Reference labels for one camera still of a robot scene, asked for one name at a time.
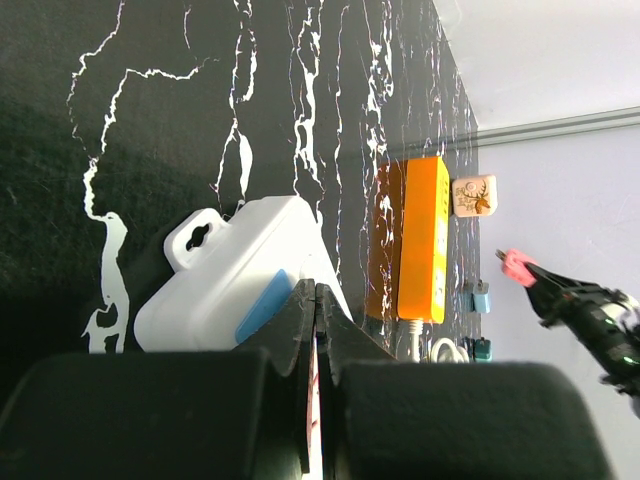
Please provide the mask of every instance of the white container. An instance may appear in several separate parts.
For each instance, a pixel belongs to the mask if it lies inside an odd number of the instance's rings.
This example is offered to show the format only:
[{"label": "white container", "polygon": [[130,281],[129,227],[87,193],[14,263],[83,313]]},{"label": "white container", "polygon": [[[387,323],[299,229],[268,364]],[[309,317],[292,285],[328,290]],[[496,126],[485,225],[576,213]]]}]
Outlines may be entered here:
[{"label": "white container", "polygon": [[[202,245],[189,250],[198,227],[209,230]],[[134,324],[147,352],[232,349],[264,325],[303,278],[329,285],[351,319],[320,228],[300,197],[248,202],[229,222],[214,209],[199,210],[169,234],[164,252],[175,275]]]}]

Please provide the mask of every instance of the orange power adapter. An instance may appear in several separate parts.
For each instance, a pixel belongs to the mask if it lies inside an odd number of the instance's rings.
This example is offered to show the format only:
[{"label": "orange power adapter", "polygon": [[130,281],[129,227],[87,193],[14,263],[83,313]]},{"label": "orange power adapter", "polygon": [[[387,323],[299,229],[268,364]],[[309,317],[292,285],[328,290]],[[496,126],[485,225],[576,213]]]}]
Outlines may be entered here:
[{"label": "orange power adapter", "polygon": [[409,160],[398,285],[404,320],[444,322],[449,182],[441,157]]}]

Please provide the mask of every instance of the wall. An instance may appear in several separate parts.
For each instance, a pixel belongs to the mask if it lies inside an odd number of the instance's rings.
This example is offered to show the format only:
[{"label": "wall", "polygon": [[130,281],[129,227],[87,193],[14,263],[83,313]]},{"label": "wall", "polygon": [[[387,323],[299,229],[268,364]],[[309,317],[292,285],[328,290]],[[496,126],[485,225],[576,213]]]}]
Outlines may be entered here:
[{"label": "wall", "polygon": [[637,478],[640,419],[566,329],[548,331],[522,287],[500,272],[497,248],[517,248],[569,277],[640,298],[640,127],[480,149],[498,180],[499,206],[480,221],[481,272],[493,311],[482,333],[495,360],[550,363],[584,395],[619,478]]},{"label": "wall", "polygon": [[480,130],[640,105],[637,0],[434,0]]}]

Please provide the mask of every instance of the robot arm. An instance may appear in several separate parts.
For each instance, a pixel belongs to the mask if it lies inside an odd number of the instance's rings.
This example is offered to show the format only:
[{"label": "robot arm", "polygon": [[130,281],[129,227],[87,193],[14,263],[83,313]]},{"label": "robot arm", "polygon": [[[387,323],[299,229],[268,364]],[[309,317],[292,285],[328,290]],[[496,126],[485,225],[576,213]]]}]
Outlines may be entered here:
[{"label": "robot arm", "polygon": [[[607,372],[602,382],[632,397],[640,417],[638,301],[619,290],[549,272],[516,250],[496,255],[503,262],[503,272],[525,287],[540,324],[568,327]],[[626,322],[634,314],[636,323],[630,328]]]}]

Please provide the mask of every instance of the table surface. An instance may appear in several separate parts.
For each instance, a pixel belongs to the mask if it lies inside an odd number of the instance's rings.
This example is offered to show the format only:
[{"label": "table surface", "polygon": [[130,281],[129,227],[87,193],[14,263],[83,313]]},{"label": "table surface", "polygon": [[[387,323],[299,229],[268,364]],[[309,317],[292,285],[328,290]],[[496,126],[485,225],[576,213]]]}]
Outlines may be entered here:
[{"label": "table surface", "polygon": [[[0,32],[7,375],[92,336],[135,348],[166,233],[268,195],[309,202],[367,325],[378,169],[439,150],[452,178],[478,172],[470,143],[447,147],[475,120],[430,1],[25,0]],[[477,219],[451,217],[447,318],[425,341],[479,334],[478,250]]]}]

